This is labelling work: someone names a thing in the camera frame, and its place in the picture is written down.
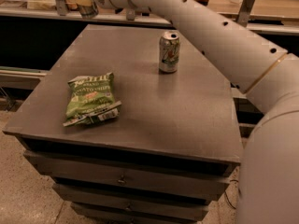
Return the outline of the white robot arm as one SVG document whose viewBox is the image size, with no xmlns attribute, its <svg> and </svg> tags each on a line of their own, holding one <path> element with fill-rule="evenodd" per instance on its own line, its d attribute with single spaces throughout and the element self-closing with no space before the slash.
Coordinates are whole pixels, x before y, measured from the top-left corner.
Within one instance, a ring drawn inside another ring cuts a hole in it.
<svg viewBox="0 0 299 224">
<path fill-rule="evenodd" d="M 236 224 L 299 224 L 299 59 L 194 0 L 94 0 L 169 21 L 263 112 L 240 166 Z"/>
</svg>

